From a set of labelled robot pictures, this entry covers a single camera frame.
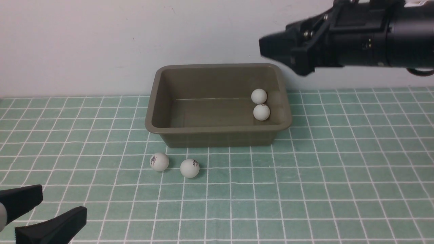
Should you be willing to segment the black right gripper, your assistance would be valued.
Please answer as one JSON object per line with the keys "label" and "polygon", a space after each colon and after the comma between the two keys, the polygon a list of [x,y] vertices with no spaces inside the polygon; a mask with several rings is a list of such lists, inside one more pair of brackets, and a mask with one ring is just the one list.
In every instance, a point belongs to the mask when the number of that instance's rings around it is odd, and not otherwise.
{"label": "black right gripper", "polygon": [[329,10],[259,39],[264,58],[308,76],[320,67],[389,65],[387,3],[335,3]]}

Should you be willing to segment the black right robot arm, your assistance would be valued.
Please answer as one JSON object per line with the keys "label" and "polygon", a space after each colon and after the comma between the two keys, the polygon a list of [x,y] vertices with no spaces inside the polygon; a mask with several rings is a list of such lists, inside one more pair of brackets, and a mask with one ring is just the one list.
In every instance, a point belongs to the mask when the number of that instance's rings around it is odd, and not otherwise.
{"label": "black right robot arm", "polygon": [[433,1],[335,0],[327,11],[259,39],[262,57],[298,76],[316,68],[404,68],[432,76]]}

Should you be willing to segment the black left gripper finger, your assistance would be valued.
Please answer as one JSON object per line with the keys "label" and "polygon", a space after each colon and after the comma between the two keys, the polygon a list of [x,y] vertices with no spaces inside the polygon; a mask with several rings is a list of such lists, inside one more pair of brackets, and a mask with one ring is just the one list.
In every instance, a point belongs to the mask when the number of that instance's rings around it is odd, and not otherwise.
{"label": "black left gripper finger", "polygon": [[1,190],[1,224],[10,224],[33,210],[42,201],[40,184]]}
{"label": "black left gripper finger", "polygon": [[16,244],[68,244],[87,224],[87,213],[79,206],[50,220],[16,227]]}

